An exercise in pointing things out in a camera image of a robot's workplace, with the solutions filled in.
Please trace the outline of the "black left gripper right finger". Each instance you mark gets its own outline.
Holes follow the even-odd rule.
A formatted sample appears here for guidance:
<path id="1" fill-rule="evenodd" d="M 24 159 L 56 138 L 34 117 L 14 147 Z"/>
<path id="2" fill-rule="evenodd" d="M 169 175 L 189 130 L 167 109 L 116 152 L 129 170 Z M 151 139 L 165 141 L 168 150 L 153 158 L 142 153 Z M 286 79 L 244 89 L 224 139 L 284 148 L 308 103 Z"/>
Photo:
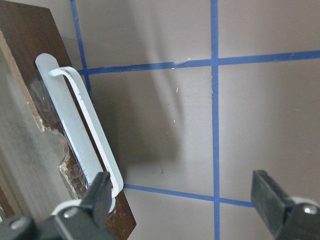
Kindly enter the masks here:
<path id="1" fill-rule="evenodd" d="M 275 238 L 285 225 L 295 202 L 264 170 L 253 171 L 250 197 L 255 210 Z"/>

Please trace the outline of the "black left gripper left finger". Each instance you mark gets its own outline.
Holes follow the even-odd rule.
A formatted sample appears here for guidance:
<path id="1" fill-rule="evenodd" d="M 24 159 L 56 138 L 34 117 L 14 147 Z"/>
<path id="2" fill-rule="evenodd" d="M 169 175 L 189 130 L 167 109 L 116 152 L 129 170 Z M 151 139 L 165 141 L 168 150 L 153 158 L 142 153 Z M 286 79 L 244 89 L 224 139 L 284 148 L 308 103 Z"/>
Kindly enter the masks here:
<path id="1" fill-rule="evenodd" d="M 109 172 L 97 173 L 79 206 L 92 216 L 97 226 L 106 227 L 112 206 L 112 184 Z"/>

